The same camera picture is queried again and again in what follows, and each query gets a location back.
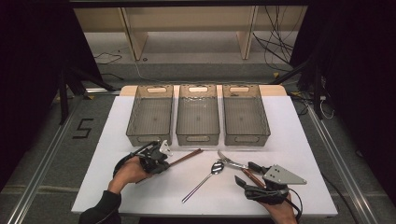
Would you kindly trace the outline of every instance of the metal spoon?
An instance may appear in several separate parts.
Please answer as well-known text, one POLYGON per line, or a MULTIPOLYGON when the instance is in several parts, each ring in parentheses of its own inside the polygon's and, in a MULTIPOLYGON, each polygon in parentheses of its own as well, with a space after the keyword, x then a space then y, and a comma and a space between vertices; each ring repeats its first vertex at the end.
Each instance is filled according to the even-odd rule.
POLYGON ((218 175, 219 173, 221 173, 221 171, 224 169, 224 163, 222 161, 216 161, 213 165, 212 168, 210 169, 210 174, 203 180, 201 181, 201 183, 195 187, 195 189, 193 189, 186 197, 184 197, 183 200, 181 200, 183 203, 186 202, 193 193, 195 193, 195 191, 198 190, 198 188, 200 188, 205 182, 206 180, 212 176, 212 175, 218 175))

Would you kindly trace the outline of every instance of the black cable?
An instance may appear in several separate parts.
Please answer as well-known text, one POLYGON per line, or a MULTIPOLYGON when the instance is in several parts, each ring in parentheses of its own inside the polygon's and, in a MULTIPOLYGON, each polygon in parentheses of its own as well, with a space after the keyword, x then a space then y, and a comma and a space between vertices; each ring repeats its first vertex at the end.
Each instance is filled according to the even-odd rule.
POLYGON ((277 32, 277 35, 279 36, 280 44, 282 45, 282 48, 280 48, 280 50, 282 51, 283 56, 286 58, 285 52, 283 51, 283 48, 285 48, 285 42, 283 42, 282 36, 280 34, 280 23, 279 23, 279 19, 278 19, 279 18, 279 11, 280 11, 280 6, 277 6, 276 7, 276 23, 275 23, 276 32, 277 32))
POLYGON ((347 203, 347 199, 343 196, 343 194, 341 193, 341 191, 326 177, 326 175, 324 175, 322 172, 320 172, 320 174, 323 176, 323 178, 335 189, 335 191, 337 191, 338 195, 340 195, 341 199, 343 200, 343 202, 345 203, 347 209, 349 210, 350 215, 352 215, 353 220, 355 221, 356 224, 359 224, 358 219, 356 218, 356 216, 353 214, 352 212, 352 208, 349 206, 349 204, 347 203))
POLYGON ((265 49, 265 52, 264 52, 264 61, 265 61, 265 63, 266 63, 269 67, 271 67, 271 68, 273 68, 273 69, 276 69, 276 70, 279 70, 279 71, 284 71, 284 72, 289 72, 289 70, 284 70, 284 69, 280 69, 280 68, 271 66, 271 65, 267 62, 267 59, 266 59, 266 56, 265 56, 265 53, 266 53, 267 50, 270 51, 270 53, 272 53, 273 55, 275 55, 278 59, 280 59, 280 60, 283 61, 284 63, 289 64, 289 62, 286 61, 286 60, 284 60, 284 59, 281 58, 280 56, 278 56, 275 52, 273 52, 273 51, 271 51, 270 49, 268 49, 267 46, 268 46, 268 42, 270 42, 270 41, 267 42, 267 46, 264 46, 264 44, 260 41, 260 39, 259 39, 254 33, 253 33, 253 36, 257 39, 257 41, 259 42, 259 44, 265 49))
MULTIPOLYGON (((283 10, 282 19, 281 19, 281 21, 280 21, 280 24, 277 26, 277 29, 278 29, 279 32, 280 32, 280 27, 282 26, 283 18, 285 17, 286 9, 288 9, 288 7, 285 7, 285 10, 283 10)), ((289 56, 291 57, 291 54, 290 54, 290 52, 288 51, 288 48, 286 48, 285 42, 283 41, 283 39, 281 39, 281 40, 282 40, 282 43, 283 43, 283 47, 285 48, 285 51, 286 51, 286 52, 289 54, 289 56)))
MULTIPOLYGON (((265 40, 265 39, 259 38, 259 37, 257 37, 257 36, 255 36, 255 37, 256 37, 256 39, 257 39, 257 40, 264 41, 264 42, 267 42, 267 43, 270 43, 270 44, 273 44, 273 45, 276 45, 276 46, 279 46, 279 47, 281 47, 281 45, 280 45, 280 44, 277 44, 277 43, 275 43, 275 42, 268 41, 268 40, 265 40)), ((286 49, 292 50, 292 48, 293 48, 293 46, 288 46, 288 48, 286 48, 286 49)))
POLYGON ((296 220, 298 222, 301 215, 303 214, 303 201, 301 200, 300 195, 298 195, 298 193, 294 189, 289 189, 289 190, 293 191, 297 195, 298 200, 300 201, 300 208, 298 208, 297 205, 295 205, 291 200, 287 198, 285 199, 287 203, 289 203, 293 208, 297 210, 296 220))
POLYGON ((302 115, 306 115, 308 113, 308 107, 309 107, 309 105, 312 105, 312 103, 313 103, 312 99, 305 99, 304 97, 293 94, 291 92, 287 92, 287 95, 291 98, 291 100, 293 102, 298 102, 298 103, 304 105, 304 109, 302 111, 300 111, 299 113, 297 113, 298 117, 300 117, 302 115))
POLYGON ((112 60, 112 61, 110 61, 110 62, 108 62, 108 63, 98 63, 98 64, 109 64, 109 63, 114 63, 115 61, 117 61, 117 60, 119 60, 119 59, 122 58, 122 56, 119 55, 119 54, 111 54, 111 53, 107 53, 107 52, 103 52, 103 53, 101 53, 101 54, 99 54, 98 56, 95 56, 95 57, 93 57, 93 58, 95 58, 95 59, 100 59, 99 57, 102 56, 102 55, 104 55, 104 54, 108 54, 108 55, 110 55, 110 56, 114 56, 114 57, 118 57, 118 58, 116 58, 116 59, 114 59, 114 60, 112 60))
POLYGON ((301 19, 301 16, 303 15, 303 11, 304 11, 304 8, 301 7, 300 15, 298 16, 297 22, 294 23, 294 26, 293 26, 293 28, 291 28, 290 33, 289 33, 282 41, 286 40, 286 39, 293 33, 294 29, 296 28, 298 22, 299 22, 300 19, 301 19))
POLYGON ((273 36, 277 41, 282 41, 282 44, 280 44, 279 43, 279 46, 287 46, 287 47, 289 47, 289 48, 293 48, 293 46, 292 45, 290 45, 290 44, 287 44, 287 43, 285 43, 285 42, 283 42, 283 40, 279 40, 278 39, 278 37, 276 37, 276 35, 274 35, 274 31, 271 31, 271 36, 273 36))
MULTIPOLYGON (((267 12, 268 19, 270 19, 271 25, 272 25, 272 27, 273 27, 273 31, 271 32, 271 34, 274 35, 274 32, 275 32, 276 35, 277 35, 277 38, 276 38, 276 35, 274 35, 274 37, 279 41, 279 44, 282 45, 282 44, 283 44, 283 41, 282 41, 282 39, 281 39, 281 37, 280 37, 279 31, 276 29, 277 17, 278 17, 278 7, 276 8, 276 24, 274 24, 274 22, 273 22, 273 20, 272 20, 272 18, 271 18, 271 16, 270 16, 270 13, 268 12, 267 6, 264 6, 264 8, 265 8, 265 11, 267 12)), ((283 56, 284 56, 285 59, 286 59, 287 57, 286 57, 285 53, 283 52, 283 48, 280 48, 280 49, 281 49, 281 51, 282 51, 282 53, 283 53, 283 56)))

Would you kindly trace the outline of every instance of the white table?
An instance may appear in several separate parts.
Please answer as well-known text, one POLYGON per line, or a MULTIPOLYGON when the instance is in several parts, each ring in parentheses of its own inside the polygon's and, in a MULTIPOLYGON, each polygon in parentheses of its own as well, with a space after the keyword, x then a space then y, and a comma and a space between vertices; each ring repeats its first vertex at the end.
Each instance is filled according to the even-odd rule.
MULTIPOLYGON (((304 178, 306 185, 289 187, 296 190, 302 198, 305 217, 337 215, 289 96, 262 97, 271 130, 271 136, 264 147, 224 146, 220 98, 219 145, 201 147, 203 153, 151 179, 128 185, 121 193, 120 213, 140 217, 268 217, 268 212, 261 205, 245 198, 244 190, 235 184, 234 176, 238 175, 249 185, 254 184, 240 170, 228 166, 221 174, 210 177, 188 201, 181 202, 210 173, 213 162, 219 158, 217 149, 220 149, 234 161, 244 164, 254 161, 266 167, 279 164, 304 178)), ((133 96, 116 97, 72 212, 81 213, 95 206, 111 180, 115 164, 129 152, 138 149, 132 147, 125 134, 133 103, 133 96)), ((168 162, 198 148, 180 147, 175 129, 171 146, 174 156, 168 162)), ((291 196, 292 201, 300 206, 298 198, 293 193, 291 196)))

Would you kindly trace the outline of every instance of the translucent gray bin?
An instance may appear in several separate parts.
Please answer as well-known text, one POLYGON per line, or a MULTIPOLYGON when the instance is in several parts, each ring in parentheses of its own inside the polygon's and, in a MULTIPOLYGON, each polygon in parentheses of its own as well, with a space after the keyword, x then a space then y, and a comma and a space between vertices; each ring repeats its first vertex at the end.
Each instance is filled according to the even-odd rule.
POLYGON ((134 147, 152 141, 172 144, 173 86, 138 86, 126 135, 134 147))
POLYGON ((270 128, 258 85, 223 85, 226 146, 263 147, 270 128))
POLYGON ((219 144, 219 105, 216 85, 181 85, 177 108, 180 146, 219 144))

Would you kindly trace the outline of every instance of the hand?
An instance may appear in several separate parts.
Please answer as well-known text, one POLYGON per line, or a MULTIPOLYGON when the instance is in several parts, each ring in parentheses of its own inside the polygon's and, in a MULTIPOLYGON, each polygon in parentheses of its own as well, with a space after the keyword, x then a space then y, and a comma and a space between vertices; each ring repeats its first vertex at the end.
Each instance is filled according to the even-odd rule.
POLYGON ((270 213, 272 219, 276 224, 296 224, 297 220, 293 213, 293 207, 284 201, 280 204, 268 204, 268 203, 260 203, 262 206, 267 209, 270 213))
POLYGON ((108 184, 108 191, 120 194, 122 189, 129 183, 136 183, 142 179, 151 177, 151 174, 143 170, 138 157, 132 157, 126 161, 117 171, 114 178, 108 184))

